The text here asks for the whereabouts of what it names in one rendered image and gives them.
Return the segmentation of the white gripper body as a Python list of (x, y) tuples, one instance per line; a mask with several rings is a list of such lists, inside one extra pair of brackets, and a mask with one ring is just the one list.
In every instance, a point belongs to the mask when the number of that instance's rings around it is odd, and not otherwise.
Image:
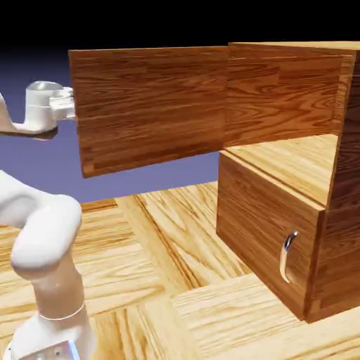
[(53, 113), (54, 120), (76, 120), (75, 99), (73, 89), (65, 86), (55, 90), (49, 98), (49, 106)]

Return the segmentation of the large wooden cabinet door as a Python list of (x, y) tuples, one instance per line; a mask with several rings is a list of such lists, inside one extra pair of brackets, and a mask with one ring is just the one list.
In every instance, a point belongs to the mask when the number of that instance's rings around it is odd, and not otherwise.
[(68, 55), (84, 177), (221, 148), (225, 46), (71, 50)]

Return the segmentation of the wooden cabinet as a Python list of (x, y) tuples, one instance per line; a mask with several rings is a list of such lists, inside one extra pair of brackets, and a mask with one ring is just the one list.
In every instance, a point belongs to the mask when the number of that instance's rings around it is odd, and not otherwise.
[(235, 42), (228, 71), (223, 150), (325, 209), (303, 320), (360, 306), (360, 41)]

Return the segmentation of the small wooden cabinet door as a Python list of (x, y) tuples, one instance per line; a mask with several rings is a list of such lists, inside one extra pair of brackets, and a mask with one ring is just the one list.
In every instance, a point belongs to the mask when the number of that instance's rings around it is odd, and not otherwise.
[[(315, 246), (325, 209), (261, 170), (223, 150), (219, 156), (217, 235), (303, 320), (309, 305)], [(288, 253), (286, 283), (281, 248), (298, 231)]]

